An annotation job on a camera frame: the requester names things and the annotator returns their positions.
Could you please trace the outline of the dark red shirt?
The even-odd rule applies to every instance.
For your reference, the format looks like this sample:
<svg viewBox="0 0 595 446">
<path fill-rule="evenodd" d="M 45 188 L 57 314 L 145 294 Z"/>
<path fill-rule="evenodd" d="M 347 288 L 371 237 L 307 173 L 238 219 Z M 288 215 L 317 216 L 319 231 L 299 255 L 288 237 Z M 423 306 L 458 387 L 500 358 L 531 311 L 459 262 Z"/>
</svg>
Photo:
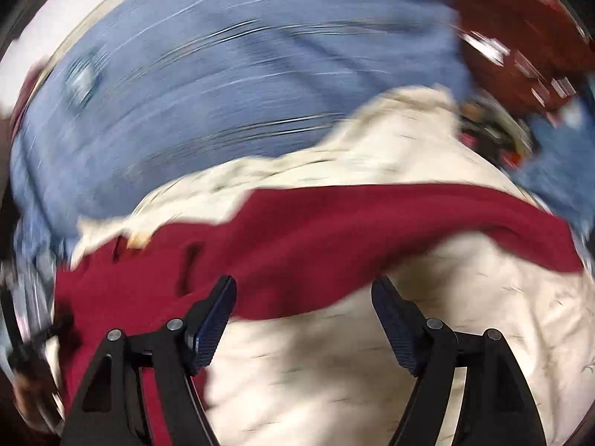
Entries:
<svg viewBox="0 0 595 446">
<path fill-rule="evenodd" d="M 67 412 L 110 330 L 145 334 L 183 318 L 224 275 L 237 284 L 230 318 L 294 317 L 371 290 L 389 266 L 466 232 L 551 271 L 580 266 L 562 220 L 465 184 L 259 189 L 227 223 L 166 224 L 137 252 L 112 240 L 58 276 L 58 303 L 74 314 L 79 341 L 61 354 Z M 142 385 L 152 445 L 173 445 L 151 369 Z"/>
</svg>

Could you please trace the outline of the light blue cloth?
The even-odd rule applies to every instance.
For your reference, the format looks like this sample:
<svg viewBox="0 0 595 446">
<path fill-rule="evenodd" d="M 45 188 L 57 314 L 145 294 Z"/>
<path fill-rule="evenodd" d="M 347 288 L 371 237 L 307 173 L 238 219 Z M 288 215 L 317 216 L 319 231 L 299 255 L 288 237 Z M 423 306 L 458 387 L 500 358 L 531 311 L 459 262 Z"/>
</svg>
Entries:
<svg viewBox="0 0 595 446">
<path fill-rule="evenodd" d="M 587 93 L 563 107 L 559 124 L 527 119 L 538 150 L 511 180 L 536 195 L 583 240 L 594 230 L 594 99 Z"/>
</svg>

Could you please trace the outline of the blue plaid quilt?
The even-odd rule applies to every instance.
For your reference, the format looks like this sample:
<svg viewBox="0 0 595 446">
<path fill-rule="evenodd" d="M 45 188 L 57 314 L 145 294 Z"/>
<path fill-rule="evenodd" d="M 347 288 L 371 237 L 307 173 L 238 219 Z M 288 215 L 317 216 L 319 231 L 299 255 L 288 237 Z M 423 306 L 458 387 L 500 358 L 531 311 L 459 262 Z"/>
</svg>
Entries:
<svg viewBox="0 0 595 446">
<path fill-rule="evenodd" d="M 80 217 L 319 142 L 402 85 L 471 88 L 449 0 L 125 0 L 34 94 L 13 144 L 14 249 L 67 259 Z"/>
</svg>

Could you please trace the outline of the dark red plastic bag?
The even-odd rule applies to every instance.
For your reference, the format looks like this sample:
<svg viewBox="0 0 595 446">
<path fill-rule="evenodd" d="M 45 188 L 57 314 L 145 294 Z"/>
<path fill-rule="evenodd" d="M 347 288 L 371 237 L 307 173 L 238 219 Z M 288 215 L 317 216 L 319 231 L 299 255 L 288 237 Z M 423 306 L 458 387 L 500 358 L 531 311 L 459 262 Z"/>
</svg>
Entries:
<svg viewBox="0 0 595 446">
<path fill-rule="evenodd" d="M 554 113 L 594 71 L 594 41 L 551 0 L 454 0 L 465 64 L 510 115 Z"/>
</svg>

